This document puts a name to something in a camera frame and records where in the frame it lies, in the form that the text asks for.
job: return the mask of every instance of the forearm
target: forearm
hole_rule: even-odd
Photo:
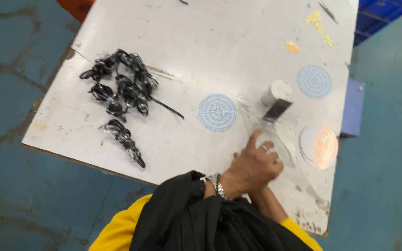
[[[288,218],[282,205],[278,202],[269,187],[266,186],[259,192],[250,193],[249,197],[252,203],[260,210],[260,213],[273,221],[280,224]]]
[[[224,173],[220,176],[220,184],[223,187],[224,194],[228,200],[235,199],[240,197],[243,193],[234,185],[233,178],[228,173]],[[204,182],[205,184],[205,191],[204,191],[204,198],[209,196],[214,196],[217,194],[214,185],[209,180]]]

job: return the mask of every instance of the gold flakes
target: gold flakes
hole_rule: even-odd
[[[320,18],[320,11],[315,10],[311,14],[309,14],[305,19],[305,24],[313,25],[322,38],[323,42],[328,44],[329,47],[333,48],[334,42],[330,38],[330,35],[324,35],[324,28],[322,25],[322,20]]]
[[[285,49],[286,51],[289,52],[301,52],[302,50],[293,43],[293,41],[290,40],[286,40],[285,41],[285,46],[283,47],[283,49]]]

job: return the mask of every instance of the ring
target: ring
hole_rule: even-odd
[[[266,151],[266,153],[269,152],[269,150],[264,145],[261,145],[261,147]]]

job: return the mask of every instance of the white cylindrical container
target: white cylindrical container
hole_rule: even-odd
[[[279,99],[290,101],[292,91],[293,90],[288,83],[283,80],[276,80],[263,94],[263,96],[261,97],[261,101],[265,106],[272,106]]]

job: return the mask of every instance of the black cloth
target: black cloth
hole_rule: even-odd
[[[130,251],[312,251],[244,198],[204,199],[196,171],[162,183],[144,205]]]

